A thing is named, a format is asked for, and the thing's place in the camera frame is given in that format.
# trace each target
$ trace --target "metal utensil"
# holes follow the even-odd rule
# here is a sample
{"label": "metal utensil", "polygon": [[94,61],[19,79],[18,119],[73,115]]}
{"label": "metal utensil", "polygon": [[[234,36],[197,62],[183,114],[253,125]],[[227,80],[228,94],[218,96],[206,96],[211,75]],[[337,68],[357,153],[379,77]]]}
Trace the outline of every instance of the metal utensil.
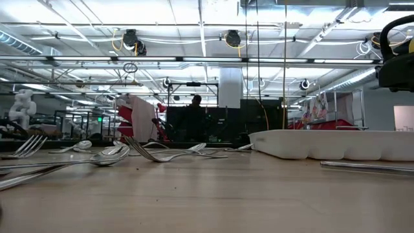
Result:
{"label": "metal utensil", "polygon": [[55,172],[57,170],[60,170],[62,168],[66,168],[71,165],[75,164],[85,164],[85,163],[91,163],[96,166],[109,166],[114,163],[117,163],[128,156],[129,153],[129,147],[128,146],[119,146],[115,148],[111,148],[109,150],[116,150],[117,153],[112,154],[110,157],[103,155],[102,152],[99,152],[98,154],[92,156],[92,158],[83,160],[83,161],[70,161],[70,162],[44,162],[39,164],[24,164],[24,165],[10,165],[10,166],[2,166],[0,170],[2,169],[14,169],[14,168],[33,168],[38,166],[47,166],[47,168],[42,168],[40,170],[36,170],[33,172],[24,173],[21,175],[18,175],[16,177],[11,177],[9,179],[4,179],[0,181],[0,191],[5,190],[7,188],[11,188],[14,186],[17,186],[19,184],[28,182],[30,180],[33,180],[35,178],[44,176],[46,174],[49,174],[51,172]]}
{"label": "metal utensil", "polygon": [[[124,143],[115,140],[115,141],[113,141],[113,144],[115,146],[119,146],[119,145],[124,144]],[[158,143],[158,142],[148,142],[147,144],[143,145],[142,147],[146,148],[147,146],[150,146],[150,145],[159,145],[159,146],[162,146],[163,148],[169,149],[169,147],[167,147],[166,145],[163,145],[163,144]],[[134,156],[141,156],[141,155],[138,152],[136,152],[136,153],[129,152],[129,156],[134,157]]]}
{"label": "metal utensil", "polygon": [[244,146],[241,146],[239,148],[233,149],[233,148],[204,148],[203,150],[212,150],[213,152],[209,153],[208,155],[214,155],[215,153],[227,151],[227,152],[251,152],[249,149],[254,144],[247,144]]}
{"label": "metal utensil", "polygon": [[[134,149],[136,149],[136,151],[141,154],[144,158],[149,159],[151,161],[154,162],[169,162],[174,158],[180,157],[180,156],[184,156],[184,155],[192,155],[192,156],[200,156],[200,157],[207,157],[210,159],[223,159],[223,158],[227,158],[227,156],[213,156],[213,155],[205,155],[205,154],[198,154],[198,153],[180,153],[180,154],[176,154],[176,155],[172,155],[169,157],[164,157],[164,158],[156,158],[154,156],[152,156],[152,154],[148,153],[148,151],[146,151],[137,141],[135,141],[133,138],[130,137],[126,137],[125,138],[126,141],[128,142],[129,145],[131,145]],[[201,145],[196,145],[192,148],[190,148],[189,150],[186,150],[187,152],[189,152],[190,150],[195,149],[201,149],[204,148],[206,145],[201,144]]]}
{"label": "metal utensil", "polygon": [[43,135],[32,135],[13,155],[3,155],[2,159],[24,159],[34,155],[46,142]]}
{"label": "metal utensil", "polygon": [[414,175],[413,168],[399,168],[392,166],[379,166],[372,164],[357,164],[350,162],[331,162],[331,161],[321,161],[320,163],[322,168],[331,168],[338,170],[350,170],[358,172],[376,172],[376,173],[388,173],[395,175]]}
{"label": "metal utensil", "polygon": [[66,151],[69,151],[71,149],[74,148],[78,148],[81,150],[90,148],[92,146],[92,142],[90,140],[83,140],[81,142],[76,143],[75,145],[68,147],[68,148],[64,148],[62,150],[58,150],[58,151],[50,151],[49,153],[65,153]]}

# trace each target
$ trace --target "white column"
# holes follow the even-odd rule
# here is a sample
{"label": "white column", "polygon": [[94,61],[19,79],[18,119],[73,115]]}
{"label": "white column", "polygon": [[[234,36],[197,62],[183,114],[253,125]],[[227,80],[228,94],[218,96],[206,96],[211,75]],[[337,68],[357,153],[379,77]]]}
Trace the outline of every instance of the white column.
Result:
{"label": "white column", "polygon": [[241,69],[220,69],[219,107],[240,108],[243,96],[243,75]]}

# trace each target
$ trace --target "fork tines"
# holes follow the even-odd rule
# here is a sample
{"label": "fork tines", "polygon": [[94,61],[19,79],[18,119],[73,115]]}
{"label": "fork tines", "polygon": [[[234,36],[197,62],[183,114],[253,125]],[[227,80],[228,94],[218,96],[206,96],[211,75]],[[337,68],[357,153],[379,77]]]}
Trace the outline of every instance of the fork tines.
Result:
{"label": "fork tines", "polygon": [[43,135],[32,135],[13,155],[2,156],[4,159],[24,159],[34,155],[46,142],[47,137]]}
{"label": "fork tines", "polygon": [[125,139],[128,142],[128,144],[131,145],[143,157],[151,161],[157,161],[157,159],[154,158],[154,156],[152,156],[150,153],[148,153],[148,151],[145,150],[134,138],[126,137]]}

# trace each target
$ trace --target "yellow cable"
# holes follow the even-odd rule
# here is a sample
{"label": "yellow cable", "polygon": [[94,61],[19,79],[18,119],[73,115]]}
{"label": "yellow cable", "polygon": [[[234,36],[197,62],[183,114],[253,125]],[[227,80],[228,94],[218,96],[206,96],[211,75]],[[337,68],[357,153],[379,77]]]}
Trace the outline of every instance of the yellow cable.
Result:
{"label": "yellow cable", "polygon": [[285,56],[283,58],[283,118],[282,118],[282,129],[285,129],[285,115],[286,115],[286,96],[285,96],[285,83],[286,83],[286,53],[287,50],[287,0],[285,0]]}
{"label": "yellow cable", "polygon": [[[114,30],[114,33],[112,34],[112,39],[114,39],[114,38],[115,38],[115,33],[116,33],[116,31]],[[122,34],[122,37],[121,37],[121,47],[119,47],[119,49],[115,47],[114,40],[112,40],[112,47],[113,47],[113,48],[114,48],[114,50],[116,50],[116,51],[120,51],[120,50],[122,49],[122,45],[123,45],[123,44],[124,44],[124,35],[123,35],[123,34]]]}
{"label": "yellow cable", "polygon": [[[375,38],[375,36],[373,36],[372,38],[371,38],[371,41],[372,41],[372,43],[374,43],[375,45],[378,45],[378,46],[381,46],[381,44],[379,44],[378,42],[376,42],[376,41],[374,41],[374,38]],[[405,43],[405,42],[407,42],[407,38],[404,40],[404,41],[401,41],[401,42],[397,42],[397,43],[394,43],[394,44],[389,44],[389,46],[390,47],[394,47],[394,46],[397,46],[397,45],[401,45],[401,44],[403,44],[403,43]]]}
{"label": "yellow cable", "polygon": [[231,46],[231,45],[229,45],[228,43],[227,43],[227,41],[226,41],[226,38],[227,38],[227,34],[225,34],[224,35],[224,42],[226,43],[226,45],[227,46],[229,46],[230,48],[233,48],[233,49],[242,49],[242,48],[244,48],[247,44],[245,44],[245,45],[243,45],[242,47],[233,47],[233,46]]}

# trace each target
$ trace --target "poster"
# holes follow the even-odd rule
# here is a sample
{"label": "poster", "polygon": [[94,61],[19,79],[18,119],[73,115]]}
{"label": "poster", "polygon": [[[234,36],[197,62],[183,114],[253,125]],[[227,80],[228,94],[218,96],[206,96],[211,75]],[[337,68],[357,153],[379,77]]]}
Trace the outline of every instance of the poster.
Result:
{"label": "poster", "polygon": [[325,119],[327,116],[328,101],[326,93],[318,95],[305,103],[305,113],[302,116],[303,123],[312,122],[314,120]]}

